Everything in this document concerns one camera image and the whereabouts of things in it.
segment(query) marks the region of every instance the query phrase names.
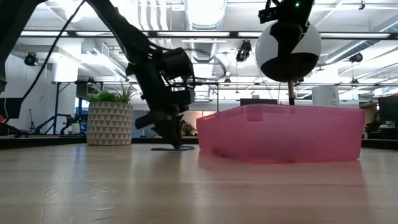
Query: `wooden surface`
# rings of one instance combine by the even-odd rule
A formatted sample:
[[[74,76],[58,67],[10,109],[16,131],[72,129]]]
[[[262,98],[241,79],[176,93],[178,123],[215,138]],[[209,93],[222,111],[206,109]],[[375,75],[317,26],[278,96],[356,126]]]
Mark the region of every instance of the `wooden surface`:
[[[397,223],[398,152],[252,165],[153,145],[0,151],[0,223]]]

